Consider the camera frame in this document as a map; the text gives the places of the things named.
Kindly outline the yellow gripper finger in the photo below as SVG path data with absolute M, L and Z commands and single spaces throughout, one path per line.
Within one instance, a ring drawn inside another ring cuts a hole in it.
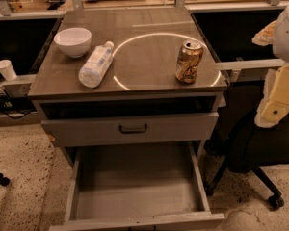
M 289 63 L 279 70 L 268 70 L 263 94 L 254 123 L 261 128 L 271 128 L 289 113 Z
M 259 31 L 253 38 L 252 42 L 259 46 L 267 46 L 274 42 L 276 21 L 271 22 L 261 31 Z

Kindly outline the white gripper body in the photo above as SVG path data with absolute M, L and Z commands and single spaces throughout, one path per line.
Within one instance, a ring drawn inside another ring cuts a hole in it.
M 289 5 L 276 21 L 273 52 L 276 57 L 289 62 Z

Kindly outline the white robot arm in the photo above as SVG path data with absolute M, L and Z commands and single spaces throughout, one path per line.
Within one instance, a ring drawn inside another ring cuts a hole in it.
M 284 60 L 279 70 L 269 70 L 265 78 L 264 97 L 256 111 L 258 127 L 273 127 L 289 113 L 289 5 L 251 40 L 254 44 L 273 47 L 276 57 Z

